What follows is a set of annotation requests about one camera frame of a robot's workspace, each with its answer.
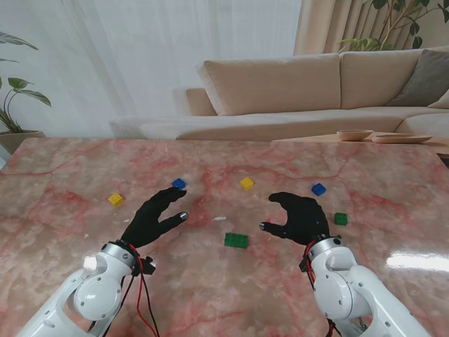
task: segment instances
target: yellow lego brick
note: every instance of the yellow lego brick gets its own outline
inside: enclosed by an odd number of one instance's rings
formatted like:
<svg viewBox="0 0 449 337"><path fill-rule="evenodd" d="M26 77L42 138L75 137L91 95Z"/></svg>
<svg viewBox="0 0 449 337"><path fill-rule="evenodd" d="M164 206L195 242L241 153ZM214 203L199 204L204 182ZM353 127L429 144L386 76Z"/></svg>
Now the yellow lego brick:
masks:
<svg viewBox="0 0 449 337"><path fill-rule="evenodd" d="M253 182L250 178L246 177L246 178L240 180L240 186L241 186L244 190L247 191L247 190L249 190L252 186L254 186L254 182Z"/></svg>
<svg viewBox="0 0 449 337"><path fill-rule="evenodd" d="M111 204L113 204L115 207L120 205L123 202L123 197L119 193L114 193L112 196L107 198Z"/></svg>

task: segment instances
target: lego brick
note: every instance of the lego brick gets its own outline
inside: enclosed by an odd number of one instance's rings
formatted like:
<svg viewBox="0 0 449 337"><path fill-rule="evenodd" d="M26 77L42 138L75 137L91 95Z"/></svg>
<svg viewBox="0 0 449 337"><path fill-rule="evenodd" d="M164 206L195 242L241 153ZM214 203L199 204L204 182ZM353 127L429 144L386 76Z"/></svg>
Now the lego brick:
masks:
<svg viewBox="0 0 449 337"><path fill-rule="evenodd" d="M317 196L319 197L320 195L324 194L324 192L326 191L326 188L324 186L322 186L322 184L318 183L316 185L314 185L311 188L311 191Z"/></svg>
<svg viewBox="0 0 449 337"><path fill-rule="evenodd" d="M112 196L107 198L111 204L113 204L115 207L120 205L123 202L123 197L119 193L114 193Z"/></svg>
<svg viewBox="0 0 449 337"><path fill-rule="evenodd" d="M345 213L336 213L334 216L334 222L339 226L346 226L348 224L348 215Z"/></svg>
<svg viewBox="0 0 449 337"><path fill-rule="evenodd" d="M177 187L179 190L182 190L186 186L186 183L185 183L185 181L183 179L178 178L175 181L173 181L171 183L171 185L173 187Z"/></svg>
<svg viewBox="0 0 449 337"><path fill-rule="evenodd" d="M249 242L248 235L244 234L226 233L224 236L224 245L228 247L247 249Z"/></svg>
<svg viewBox="0 0 449 337"><path fill-rule="evenodd" d="M250 178L246 177L246 178L240 180L240 186L241 186L245 191L247 191L247 190L249 190L252 186L254 186L254 182L253 182Z"/></svg>

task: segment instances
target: couch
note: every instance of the couch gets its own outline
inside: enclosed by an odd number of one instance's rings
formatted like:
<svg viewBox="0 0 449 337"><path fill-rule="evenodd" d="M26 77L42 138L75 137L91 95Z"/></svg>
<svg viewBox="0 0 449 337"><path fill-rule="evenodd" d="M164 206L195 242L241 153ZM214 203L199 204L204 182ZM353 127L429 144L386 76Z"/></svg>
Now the couch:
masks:
<svg viewBox="0 0 449 337"><path fill-rule="evenodd" d="M185 91L189 115L127 117L110 125L120 138L270 141L352 128L449 137L449 109L385 106L421 52L205 61L198 68L204 88Z"/></svg>

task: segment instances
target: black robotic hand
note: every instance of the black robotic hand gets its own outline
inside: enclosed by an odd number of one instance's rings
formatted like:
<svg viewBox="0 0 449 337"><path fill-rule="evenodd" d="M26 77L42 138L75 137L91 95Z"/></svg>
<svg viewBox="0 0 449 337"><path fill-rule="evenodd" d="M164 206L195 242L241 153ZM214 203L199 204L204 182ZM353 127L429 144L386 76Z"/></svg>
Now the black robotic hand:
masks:
<svg viewBox="0 0 449 337"><path fill-rule="evenodd" d="M270 195L268 200L278 202L287 211L288 219L284 226L260 223L261 230L304 245L322 237L323 234L329 237L328 221L315 199L279 192Z"/></svg>
<svg viewBox="0 0 449 337"><path fill-rule="evenodd" d="M177 187L157 192L139 208L121 239L135 248L139 248L155 241L162 234L186 221L189 214L181 212L159 222L159 217L170 203L182 198L186 193Z"/></svg>

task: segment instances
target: blue lego brick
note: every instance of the blue lego brick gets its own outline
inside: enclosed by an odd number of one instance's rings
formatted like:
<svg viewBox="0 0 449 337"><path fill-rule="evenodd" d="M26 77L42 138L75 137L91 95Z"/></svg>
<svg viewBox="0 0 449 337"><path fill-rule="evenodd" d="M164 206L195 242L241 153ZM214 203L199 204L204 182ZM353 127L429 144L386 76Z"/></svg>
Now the blue lego brick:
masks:
<svg viewBox="0 0 449 337"><path fill-rule="evenodd" d="M171 185L172 185L173 187L177 187L179 190L182 190L182 189L185 187L186 183L185 183L185 181L184 181L183 179L178 178L178 179L176 179L175 181L173 181L173 182L171 183Z"/></svg>
<svg viewBox="0 0 449 337"><path fill-rule="evenodd" d="M322 184L318 183L316 185L314 185L311 188L311 191L317 196L319 197L320 195L324 194L324 192L326 191L326 188L324 186L322 186Z"/></svg>

